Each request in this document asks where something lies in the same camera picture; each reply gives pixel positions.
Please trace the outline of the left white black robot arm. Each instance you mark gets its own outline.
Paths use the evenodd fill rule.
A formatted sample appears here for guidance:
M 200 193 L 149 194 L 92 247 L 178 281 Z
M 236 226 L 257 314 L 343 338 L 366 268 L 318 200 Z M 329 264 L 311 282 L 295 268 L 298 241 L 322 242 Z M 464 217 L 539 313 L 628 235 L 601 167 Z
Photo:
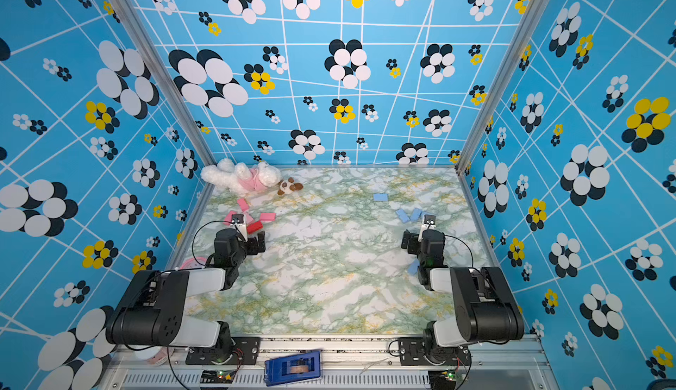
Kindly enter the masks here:
M 137 272 L 107 321 L 107 341 L 132 351 L 152 347 L 206 350 L 218 364 L 239 355 L 227 322 L 185 314 L 186 299 L 231 289 L 241 263 L 265 250 L 264 231 L 243 238 L 237 228 L 226 228 L 217 232 L 214 253 L 200 269 Z

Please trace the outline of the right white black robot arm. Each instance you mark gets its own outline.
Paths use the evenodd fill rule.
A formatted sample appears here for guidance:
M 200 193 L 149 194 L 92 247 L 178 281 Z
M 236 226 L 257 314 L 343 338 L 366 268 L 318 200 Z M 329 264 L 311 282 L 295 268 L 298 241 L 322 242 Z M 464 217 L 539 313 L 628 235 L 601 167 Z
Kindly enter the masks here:
M 401 358 L 430 365 L 464 364 L 471 344 L 507 344 L 525 334 L 517 302 L 498 267 L 450 267 L 445 265 L 447 235 L 427 229 L 406 230 L 401 248 L 417 257 L 417 277 L 428 291 L 452 296 L 454 315 L 428 323 L 422 340 L 399 340 Z

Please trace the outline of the light blue block left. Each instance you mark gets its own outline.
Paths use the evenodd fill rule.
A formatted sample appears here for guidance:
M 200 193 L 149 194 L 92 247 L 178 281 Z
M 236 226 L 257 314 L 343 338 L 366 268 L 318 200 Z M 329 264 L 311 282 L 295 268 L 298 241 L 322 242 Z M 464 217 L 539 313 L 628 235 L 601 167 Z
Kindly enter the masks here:
M 402 223 L 406 224 L 410 222 L 410 216 L 406 214 L 405 210 L 399 209 L 396 211 L 396 214 Z

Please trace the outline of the light blue block near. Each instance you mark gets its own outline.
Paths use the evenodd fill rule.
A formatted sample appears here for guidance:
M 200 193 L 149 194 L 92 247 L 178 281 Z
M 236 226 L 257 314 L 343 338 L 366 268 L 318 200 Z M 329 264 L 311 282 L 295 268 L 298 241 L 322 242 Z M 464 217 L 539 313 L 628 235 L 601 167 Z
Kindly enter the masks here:
M 411 265 L 408 267 L 407 272 L 411 276 L 415 277 L 417 275 L 419 269 L 419 261 L 415 260 Z

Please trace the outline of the light blue block right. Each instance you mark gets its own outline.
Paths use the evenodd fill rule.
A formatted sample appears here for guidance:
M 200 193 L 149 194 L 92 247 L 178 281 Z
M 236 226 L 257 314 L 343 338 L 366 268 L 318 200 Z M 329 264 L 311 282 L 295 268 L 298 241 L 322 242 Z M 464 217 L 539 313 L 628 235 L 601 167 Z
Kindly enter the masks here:
M 413 212 L 411 213 L 411 216 L 410 216 L 411 221 L 415 222 L 418 219 L 420 219 L 422 213 L 423 213 L 423 211 L 421 209 L 415 208 L 415 210 L 413 210 Z

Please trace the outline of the pink alarm clock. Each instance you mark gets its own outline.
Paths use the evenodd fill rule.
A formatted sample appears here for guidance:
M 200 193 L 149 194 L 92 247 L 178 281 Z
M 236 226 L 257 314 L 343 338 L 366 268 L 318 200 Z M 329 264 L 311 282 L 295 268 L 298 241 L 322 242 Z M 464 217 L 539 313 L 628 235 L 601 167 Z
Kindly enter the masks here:
M 194 269 L 202 269 L 204 267 L 204 263 L 200 262 L 199 260 L 195 259 L 190 259 L 186 260 L 181 266 L 181 270 L 194 270 Z

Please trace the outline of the small brown white plush dog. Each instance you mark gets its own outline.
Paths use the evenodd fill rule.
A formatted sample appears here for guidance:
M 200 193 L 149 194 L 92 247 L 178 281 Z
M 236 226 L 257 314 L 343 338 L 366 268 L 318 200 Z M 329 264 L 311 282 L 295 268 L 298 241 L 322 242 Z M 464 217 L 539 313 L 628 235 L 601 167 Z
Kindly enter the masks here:
M 278 196 L 286 196 L 295 192 L 299 192 L 302 189 L 304 189 L 304 185 L 302 183 L 297 182 L 292 177 L 289 177 L 288 179 L 281 180 L 281 182 L 278 183 L 277 194 Z

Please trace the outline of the white pink plush toy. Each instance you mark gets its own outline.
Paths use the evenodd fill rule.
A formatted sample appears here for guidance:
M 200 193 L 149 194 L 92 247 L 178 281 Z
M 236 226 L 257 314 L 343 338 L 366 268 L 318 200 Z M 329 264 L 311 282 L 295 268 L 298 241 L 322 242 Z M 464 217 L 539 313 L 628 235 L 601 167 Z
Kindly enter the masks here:
M 246 196 L 274 187 L 281 182 L 282 173 L 266 161 L 248 166 L 243 162 L 234 164 L 231 159 L 225 158 L 216 165 L 206 166 L 202 170 L 201 178 L 216 188 Z

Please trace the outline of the blue box device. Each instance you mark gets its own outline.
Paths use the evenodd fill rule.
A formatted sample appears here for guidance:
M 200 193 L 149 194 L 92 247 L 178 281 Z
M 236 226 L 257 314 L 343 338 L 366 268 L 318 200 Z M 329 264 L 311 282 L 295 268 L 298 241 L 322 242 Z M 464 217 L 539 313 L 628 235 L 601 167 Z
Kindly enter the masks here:
M 321 377 L 320 351 L 269 359 L 264 366 L 266 386 L 279 386 Z

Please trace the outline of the left circuit board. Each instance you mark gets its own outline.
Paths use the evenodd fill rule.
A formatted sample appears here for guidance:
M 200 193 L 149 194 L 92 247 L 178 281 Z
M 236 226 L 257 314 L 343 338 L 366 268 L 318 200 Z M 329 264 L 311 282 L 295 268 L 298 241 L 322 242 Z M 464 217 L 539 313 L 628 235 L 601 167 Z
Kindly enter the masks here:
M 235 371 L 204 370 L 201 375 L 201 384 L 232 384 L 236 378 Z

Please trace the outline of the circuit board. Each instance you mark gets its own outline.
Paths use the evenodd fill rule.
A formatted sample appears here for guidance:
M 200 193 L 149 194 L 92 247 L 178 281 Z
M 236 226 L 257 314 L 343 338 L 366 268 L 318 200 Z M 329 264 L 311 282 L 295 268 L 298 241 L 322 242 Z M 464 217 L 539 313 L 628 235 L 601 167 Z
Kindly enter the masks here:
M 235 371 L 204 370 L 201 375 L 201 384 L 232 384 L 236 378 Z
M 428 372 L 430 384 L 439 383 L 455 383 L 457 373 L 451 371 L 429 371 Z

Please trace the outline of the right circuit board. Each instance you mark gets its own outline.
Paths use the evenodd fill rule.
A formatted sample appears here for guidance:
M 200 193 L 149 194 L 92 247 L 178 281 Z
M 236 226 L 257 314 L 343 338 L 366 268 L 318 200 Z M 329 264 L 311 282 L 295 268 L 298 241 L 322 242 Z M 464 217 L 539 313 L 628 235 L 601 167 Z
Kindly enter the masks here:
M 429 371 L 428 372 L 430 384 L 439 383 L 455 383 L 457 373 L 451 371 Z

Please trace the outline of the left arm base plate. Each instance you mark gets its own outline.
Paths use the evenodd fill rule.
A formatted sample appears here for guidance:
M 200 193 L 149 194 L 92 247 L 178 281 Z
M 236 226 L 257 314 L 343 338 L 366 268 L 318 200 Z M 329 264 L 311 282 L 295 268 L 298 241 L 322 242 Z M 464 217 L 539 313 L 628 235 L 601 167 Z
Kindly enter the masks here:
M 262 339 L 257 336 L 232 337 L 225 347 L 189 348 L 187 365 L 255 365 Z

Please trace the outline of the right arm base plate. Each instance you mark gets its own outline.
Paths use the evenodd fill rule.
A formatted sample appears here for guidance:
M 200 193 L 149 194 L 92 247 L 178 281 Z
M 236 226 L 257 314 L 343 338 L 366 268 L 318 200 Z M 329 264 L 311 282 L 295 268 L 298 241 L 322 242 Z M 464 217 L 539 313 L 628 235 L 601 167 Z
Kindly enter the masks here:
M 404 366 L 469 366 L 470 352 L 466 347 L 440 347 L 423 337 L 401 337 L 396 351 Z

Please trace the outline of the aluminium front rail frame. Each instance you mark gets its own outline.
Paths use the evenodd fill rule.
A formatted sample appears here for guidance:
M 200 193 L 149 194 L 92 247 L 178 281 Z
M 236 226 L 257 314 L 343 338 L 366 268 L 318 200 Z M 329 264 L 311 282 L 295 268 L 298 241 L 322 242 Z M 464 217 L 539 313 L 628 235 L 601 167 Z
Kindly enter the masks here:
M 321 377 L 286 389 L 558 389 L 540 341 L 532 335 L 505 345 L 468 348 L 469 366 L 404 366 L 396 335 L 264 335 L 255 365 L 187 365 L 177 350 L 158 366 L 119 351 L 102 375 L 101 389 L 264 389 L 265 362 L 320 351 Z M 235 371 L 232 384 L 201 384 L 204 370 Z M 429 371 L 457 373 L 455 383 L 430 384 Z

